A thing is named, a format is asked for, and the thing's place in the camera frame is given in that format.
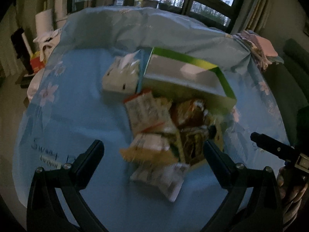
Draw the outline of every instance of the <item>sofa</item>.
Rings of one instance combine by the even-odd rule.
[[[309,105],[309,53],[294,39],[283,48],[284,64],[272,64],[263,73],[278,104],[292,146],[296,144],[297,111]]]

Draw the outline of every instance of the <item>open cardboard box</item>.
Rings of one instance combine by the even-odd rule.
[[[207,109],[214,115],[228,114],[236,104],[234,92],[217,65],[157,47],[149,57],[142,88],[151,89],[154,97],[166,97],[173,102],[205,99]],[[215,126],[214,141],[223,150],[220,123],[217,121]]]

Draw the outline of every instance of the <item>plant pot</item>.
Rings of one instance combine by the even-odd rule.
[[[99,7],[99,6],[113,6],[116,0],[89,0],[83,2],[76,2],[76,11],[80,11],[88,7]]]
[[[168,12],[172,12],[175,14],[180,14],[181,12],[181,8],[173,6],[173,5],[168,5],[165,3],[159,3],[159,9],[164,10],[164,11],[168,11]]]
[[[152,7],[152,8],[157,8],[158,6],[158,1],[155,1],[155,0],[142,0],[141,1],[141,7],[144,8],[144,7]]]

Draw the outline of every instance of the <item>bolt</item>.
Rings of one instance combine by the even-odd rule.
[[[67,169],[70,169],[72,165],[70,163],[66,163],[62,167],[67,170]]]
[[[245,165],[242,164],[242,163],[237,163],[237,164],[236,164],[236,168],[238,168],[238,169],[244,169],[244,168],[245,168]]]
[[[267,172],[269,172],[269,173],[272,173],[272,168],[271,167],[265,167],[265,170],[267,171]]]
[[[42,167],[38,167],[37,169],[36,169],[36,173],[42,173],[43,172],[43,168]]]

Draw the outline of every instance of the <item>plastic table cover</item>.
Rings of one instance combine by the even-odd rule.
[[[107,229],[192,232],[207,223],[227,194],[209,165],[189,172],[171,203],[157,188],[130,182],[135,168],[119,153],[132,141],[122,103],[127,96],[103,91],[101,79],[116,55],[139,49],[143,71],[154,46],[222,69],[237,97],[234,111],[222,123],[227,128],[225,152],[249,168],[268,165],[278,173],[284,162],[257,148],[250,134],[264,133],[288,144],[285,128],[274,96],[241,42],[194,19],[157,9],[88,8],[68,17],[20,123],[12,173],[23,205],[37,167],[51,170],[72,162],[99,139],[105,155],[81,194]],[[58,195],[68,219],[76,223],[60,191]]]

